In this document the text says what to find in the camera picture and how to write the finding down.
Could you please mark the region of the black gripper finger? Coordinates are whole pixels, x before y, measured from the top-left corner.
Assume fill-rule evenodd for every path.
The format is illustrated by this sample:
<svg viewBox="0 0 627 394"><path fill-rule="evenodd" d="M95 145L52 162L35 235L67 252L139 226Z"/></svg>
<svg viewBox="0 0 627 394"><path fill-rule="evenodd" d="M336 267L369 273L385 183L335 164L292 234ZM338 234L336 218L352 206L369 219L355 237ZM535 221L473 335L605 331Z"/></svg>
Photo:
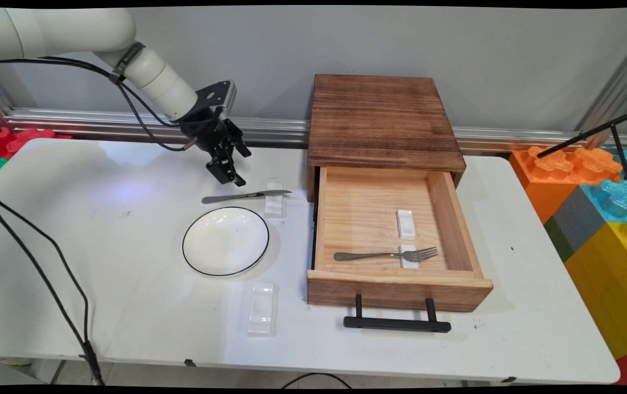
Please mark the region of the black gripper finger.
<svg viewBox="0 0 627 394"><path fill-rule="evenodd" d="M242 157L248 158L252 152L243 141L243 132L236 125L228 125L229 142Z"/></svg>
<svg viewBox="0 0 627 394"><path fill-rule="evenodd" d="M206 169L221 184L233 183L237 187L246 185L246 180L235 170L233 147L214 148L211 152L211 160L206 164Z"/></svg>

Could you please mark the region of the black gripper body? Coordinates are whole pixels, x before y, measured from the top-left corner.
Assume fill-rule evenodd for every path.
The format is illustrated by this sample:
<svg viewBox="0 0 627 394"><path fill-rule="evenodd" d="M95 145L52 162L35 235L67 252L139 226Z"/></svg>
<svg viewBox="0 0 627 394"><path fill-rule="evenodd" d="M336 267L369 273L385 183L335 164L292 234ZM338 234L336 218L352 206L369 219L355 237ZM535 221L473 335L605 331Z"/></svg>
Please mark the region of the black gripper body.
<svg viewBox="0 0 627 394"><path fill-rule="evenodd" d="M199 149L221 159L231 154L239 145L239 130L231 120L219 117L222 112L222 109L192 109L181 117L180 131L188 138L183 150Z"/></svg>

